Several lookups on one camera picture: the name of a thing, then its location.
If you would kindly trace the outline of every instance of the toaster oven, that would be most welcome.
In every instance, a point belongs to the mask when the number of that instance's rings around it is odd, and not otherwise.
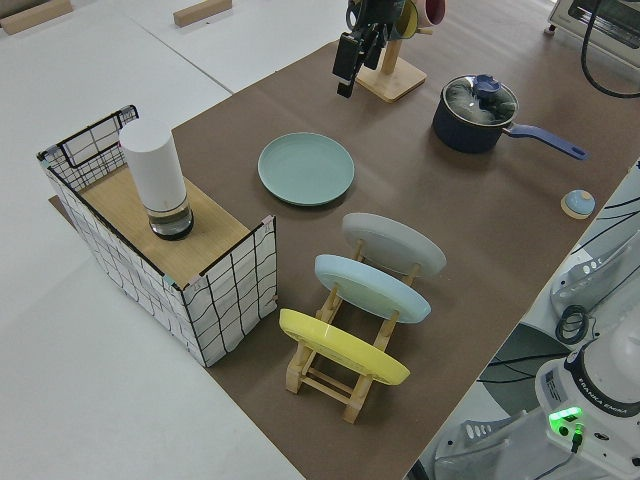
[[[557,0],[549,23],[584,37],[596,0]],[[640,1],[603,0],[590,44],[634,68],[640,68]]]

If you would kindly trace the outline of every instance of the pot handle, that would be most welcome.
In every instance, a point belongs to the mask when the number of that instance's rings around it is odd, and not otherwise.
[[[555,149],[560,150],[563,153],[566,153],[567,155],[570,155],[577,160],[586,160],[589,157],[589,154],[582,150],[580,147],[574,145],[573,143],[567,142],[566,140],[558,137],[557,135],[554,135],[551,132],[547,132],[540,127],[533,127],[531,125],[516,125],[514,123],[511,124],[510,127],[504,128],[503,132],[514,138],[535,138]]]

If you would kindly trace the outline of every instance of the yellow plate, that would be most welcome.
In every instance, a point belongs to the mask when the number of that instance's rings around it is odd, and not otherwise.
[[[393,357],[353,335],[294,310],[280,310],[280,328],[320,355],[387,385],[399,385],[409,370]]]

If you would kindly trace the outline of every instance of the white cylinder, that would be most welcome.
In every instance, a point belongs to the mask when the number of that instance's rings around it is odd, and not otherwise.
[[[165,240],[187,235],[193,213],[171,130],[153,120],[133,120],[120,130],[120,147],[151,230]]]
[[[120,146],[148,210],[168,212],[184,202],[187,189],[168,127],[153,120],[133,120],[120,130]]]

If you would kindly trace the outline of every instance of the storage basket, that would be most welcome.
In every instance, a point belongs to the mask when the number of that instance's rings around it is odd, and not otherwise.
[[[81,194],[124,168],[119,131],[137,117],[136,108],[127,106],[39,153],[38,159],[98,264],[208,367],[276,309],[275,217],[194,271],[188,284],[176,284]]]

